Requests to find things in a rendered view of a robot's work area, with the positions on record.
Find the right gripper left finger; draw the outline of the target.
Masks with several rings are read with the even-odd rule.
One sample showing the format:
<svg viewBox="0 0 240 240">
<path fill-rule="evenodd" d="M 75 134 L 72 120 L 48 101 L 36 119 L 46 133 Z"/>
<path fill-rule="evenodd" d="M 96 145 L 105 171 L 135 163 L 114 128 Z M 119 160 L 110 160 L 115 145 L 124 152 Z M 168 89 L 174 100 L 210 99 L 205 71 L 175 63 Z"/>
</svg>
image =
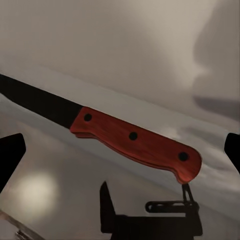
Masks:
<svg viewBox="0 0 240 240">
<path fill-rule="evenodd" d="M 0 193 L 26 152 L 22 133 L 0 138 Z"/>
</svg>

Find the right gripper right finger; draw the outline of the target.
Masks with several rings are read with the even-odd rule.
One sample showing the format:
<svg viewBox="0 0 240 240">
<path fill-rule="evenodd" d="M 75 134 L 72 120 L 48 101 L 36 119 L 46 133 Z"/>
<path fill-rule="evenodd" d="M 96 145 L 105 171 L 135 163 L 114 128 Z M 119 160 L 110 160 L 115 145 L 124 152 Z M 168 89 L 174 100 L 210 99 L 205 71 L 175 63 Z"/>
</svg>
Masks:
<svg viewBox="0 0 240 240">
<path fill-rule="evenodd" d="M 227 135 L 224 151 L 240 173 L 240 134 L 230 132 Z"/>
</svg>

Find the parer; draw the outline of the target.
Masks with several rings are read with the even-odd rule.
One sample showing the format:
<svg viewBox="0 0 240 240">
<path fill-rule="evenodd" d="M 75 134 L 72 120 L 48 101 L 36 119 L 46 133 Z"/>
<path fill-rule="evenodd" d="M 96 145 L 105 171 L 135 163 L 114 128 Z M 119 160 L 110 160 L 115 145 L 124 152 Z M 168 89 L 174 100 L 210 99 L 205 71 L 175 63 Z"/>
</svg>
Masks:
<svg viewBox="0 0 240 240">
<path fill-rule="evenodd" d="M 0 93 L 70 127 L 73 134 L 94 135 L 134 159 L 174 169 L 184 183 L 200 172 L 201 154 L 173 139 L 2 74 Z"/>
</svg>

